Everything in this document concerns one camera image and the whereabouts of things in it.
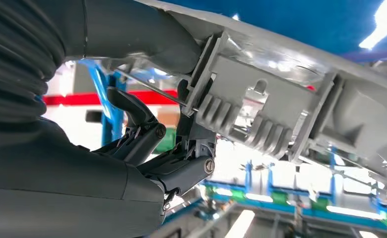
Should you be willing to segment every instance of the fluorescent light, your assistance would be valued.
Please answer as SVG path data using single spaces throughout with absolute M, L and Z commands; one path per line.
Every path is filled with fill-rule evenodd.
M 359 44 L 359 47 L 372 49 L 379 41 L 387 36 L 387 0 L 384 0 L 375 13 L 375 30 Z
M 344 161 L 342 160 L 342 158 L 339 155 L 334 154 L 334 160 L 335 160 L 335 163 L 337 165 L 345 166 Z
M 272 202 L 272 197 L 266 196 L 266 195 L 246 193 L 245 197 L 250 199 L 250 200 L 262 201 L 262 202 Z
M 379 238 L 377 235 L 373 234 L 372 232 L 359 231 L 359 233 L 363 238 Z
M 220 194 L 220 195 L 225 195 L 225 196 L 233 196 L 233 193 L 232 191 L 228 190 L 228 189 L 225 189 L 225 188 L 217 188 L 215 190 L 216 193 Z
M 158 74 L 158 75 L 161 75 L 161 76 L 167 75 L 166 72 L 161 71 L 161 70 L 159 70 L 159 69 L 157 69 L 157 68 L 154 69 L 154 72 L 155 72 L 156 74 Z
M 239 21 L 240 18 L 239 18 L 239 15 L 236 13 L 232 16 L 233 19 L 235 19 L 236 21 Z
M 383 219 L 382 215 L 373 213 L 373 212 L 365 212 L 365 211 L 354 210 L 354 209 L 343 208 L 343 207 L 335 207 L 335 206 L 327 206 L 326 208 L 328 211 L 334 212 L 334 213 L 341 213 L 341 214 L 357 216 L 357 217 L 366 217 L 366 218 L 375 219 L 375 220 Z
M 255 213 L 250 210 L 243 210 L 238 219 L 234 222 L 233 226 L 227 233 L 225 238 L 242 238 L 248 231 Z

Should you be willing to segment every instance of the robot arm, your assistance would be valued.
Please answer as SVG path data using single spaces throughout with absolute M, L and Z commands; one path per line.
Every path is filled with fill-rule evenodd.
M 164 194 L 182 194 L 212 171 L 213 144 L 196 155 L 200 143 L 187 134 L 137 168 L 164 128 L 136 98 L 109 90 L 131 129 L 89 152 L 39 118 L 40 96 L 65 60 L 142 57 L 189 73 L 199 54 L 171 16 L 132 0 L 0 0 L 0 237 L 130 238 L 157 229 Z

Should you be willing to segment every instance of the metal rod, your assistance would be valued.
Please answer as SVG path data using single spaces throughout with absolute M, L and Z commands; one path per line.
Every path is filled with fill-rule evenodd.
M 184 106 L 184 107 L 187 106 L 186 103 L 185 103 L 184 101 L 182 101 L 182 100 L 180 100 L 180 99 L 178 99 L 178 98 L 173 97 L 172 95 L 169 95 L 169 94 L 163 92 L 162 90 L 160 90 L 159 88 L 155 87 L 154 85 L 151 85 L 151 84 L 149 84 L 149 83 L 147 83 L 147 82 L 144 82 L 144 81 L 142 81 L 141 79 L 139 79 L 139 78 L 137 78 L 137 77 L 134 77 L 134 76 L 132 76 L 131 74 L 126 73 L 126 72 L 123 71 L 123 70 L 116 69 L 116 71 L 118 71 L 119 73 L 121 73 L 121 74 L 122 74 L 123 76 L 125 76 L 126 78 L 129 78 L 129 79 L 132 79 L 132 80 L 137 81 L 138 83 L 140 83 L 140 84 L 144 85 L 145 87 L 151 89 L 152 91 L 154 91 L 154 92 L 156 92 L 156 93 L 158 93 L 158 94 L 160 94 L 160 95 L 166 97 L 167 99 L 170 99 L 170 100 L 172 100 L 172 101 L 175 102 L 175 103 L 178 103 L 179 105 L 182 105 L 182 106 Z M 195 112 L 198 112 L 198 109 L 197 109 L 197 108 L 192 108 L 192 110 L 195 111 Z

